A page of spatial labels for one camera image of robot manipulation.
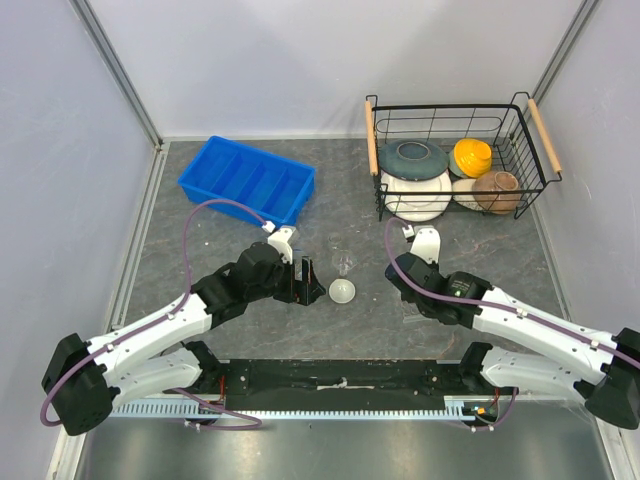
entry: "clear glass cup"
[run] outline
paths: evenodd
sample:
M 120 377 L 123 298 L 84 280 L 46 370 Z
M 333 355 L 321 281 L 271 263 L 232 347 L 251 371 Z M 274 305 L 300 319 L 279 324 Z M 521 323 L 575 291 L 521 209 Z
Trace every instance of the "clear glass cup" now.
M 357 264 L 358 259 L 349 250 L 337 250 L 331 258 L 331 265 L 338 270 L 341 277 L 346 277 Z
M 338 232 L 330 233 L 329 237 L 327 238 L 327 243 L 329 244 L 329 248 L 331 250 L 339 250 L 340 247 L 342 247 L 342 242 L 342 234 Z

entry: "brown ceramic pot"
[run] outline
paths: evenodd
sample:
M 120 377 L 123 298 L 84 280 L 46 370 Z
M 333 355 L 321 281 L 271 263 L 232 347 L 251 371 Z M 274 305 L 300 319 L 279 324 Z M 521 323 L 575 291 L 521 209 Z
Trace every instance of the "brown ceramic pot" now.
M 474 192 L 510 192 L 518 190 L 518 179 L 509 172 L 492 170 L 478 178 L 473 184 Z M 474 198 L 483 209 L 505 215 L 513 212 L 520 202 L 519 193 L 474 193 Z

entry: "wire basket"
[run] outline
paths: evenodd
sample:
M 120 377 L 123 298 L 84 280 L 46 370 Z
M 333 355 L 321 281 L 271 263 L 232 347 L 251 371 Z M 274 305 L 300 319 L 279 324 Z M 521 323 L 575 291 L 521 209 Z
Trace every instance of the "wire basket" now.
M 536 124 L 555 174 L 553 179 L 545 177 L 525 117 L 514 103 L 517 99 L 527 100 L 528 113 Z M 377 95 L 369 95 L 365 102 L 365 116 L 369 166 L 379 220 L 382 220 L 385 209 L 414 222 L 428 221 L 445 210 L 468 211 L 455 205 L 454 198 L 483 214 L 512 213 L 514 218 L 519 218 L 549 183 L 562 181 L 562 167 L 549 134 L 535 102 L 526 92 L 517 92 L 508 104 L 381 106 Z M 425 183 L 412 182 L 410 191 L 404 187 L 394 191 L 390 188 L 391 180 L 378 164 L 380 150 L 389 142 L 427 140 L 448 154 L 463 138 L 487 143 L 492 151 L 492 172 L 507 173 L 492 173 L 491 178 L 463 190 L 454 191 L 449 187 L 427 191 L 421 190 Z M 450 171 L 449 177 L 452 182 L 458 179 Z M 448 186 L 449 180 L 445 179 L 444 184 Z

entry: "blue divided organizer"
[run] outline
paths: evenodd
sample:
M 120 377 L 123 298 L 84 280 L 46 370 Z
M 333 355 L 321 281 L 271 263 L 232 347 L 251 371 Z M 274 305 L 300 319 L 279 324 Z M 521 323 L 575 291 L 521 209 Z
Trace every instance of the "blue divided organizer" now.
M 276 226 L 295 225 L 311 198 L 316 169 L 302 163 L 211 137 L 178 179 L 189 200 L 235 200 Z M 232 205 L 211 205 L 220 212 L 258 225 L 255 218 Z

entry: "white bowl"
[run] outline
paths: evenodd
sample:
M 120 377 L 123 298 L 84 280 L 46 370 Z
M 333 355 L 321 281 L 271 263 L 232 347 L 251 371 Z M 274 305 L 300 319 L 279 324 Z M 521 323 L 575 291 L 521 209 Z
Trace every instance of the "white bowl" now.
M 382 173 L 381 183 L 387 184 L 389 192 L 450 192 L 449 173 L 431 180 L 410 182 Z M 451 201 L 451 195 L 386 195 L 385 204 L 389 211 L 410 222 L 426 222 L 445 211 Z
M 355 296 L 355 285 L 344 278 L 334 280 L 329 286 L 329 298 L 336 303 L 349 303 Z
M 473 189 L 474 183 L 476 183 L 475 178 L 465 178 L 462 180 L 458 180 L 457 182 L 453 182 L 453 191 L 454 192 L 471 192 Z M 470 208 L 471 210 L 476 210 L 479 212 L 484 210 L 484 208 L 478 205 L 478 202 L 476 202 L 476 199 L 472 194 L 454 195 L 453 199 L 463 207 Z

